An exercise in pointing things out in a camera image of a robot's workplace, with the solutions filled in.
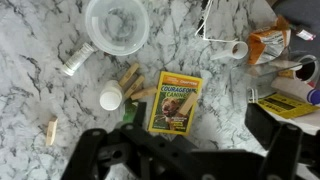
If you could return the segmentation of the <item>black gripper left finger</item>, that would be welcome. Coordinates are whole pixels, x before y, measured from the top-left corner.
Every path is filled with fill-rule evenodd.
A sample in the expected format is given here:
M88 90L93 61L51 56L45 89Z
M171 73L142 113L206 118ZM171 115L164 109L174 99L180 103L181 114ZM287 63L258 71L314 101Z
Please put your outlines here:
M109 173L98 163L98 152L106 131L90 129L85 131L66 166L61 180L104 180Z

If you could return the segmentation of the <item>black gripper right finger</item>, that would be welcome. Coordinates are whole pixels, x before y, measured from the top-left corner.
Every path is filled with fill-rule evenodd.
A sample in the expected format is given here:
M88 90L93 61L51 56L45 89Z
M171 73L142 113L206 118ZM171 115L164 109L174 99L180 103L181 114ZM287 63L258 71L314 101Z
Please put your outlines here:
M259 170L259 180L294 180L300 157L302 130L291 124L280 127Z

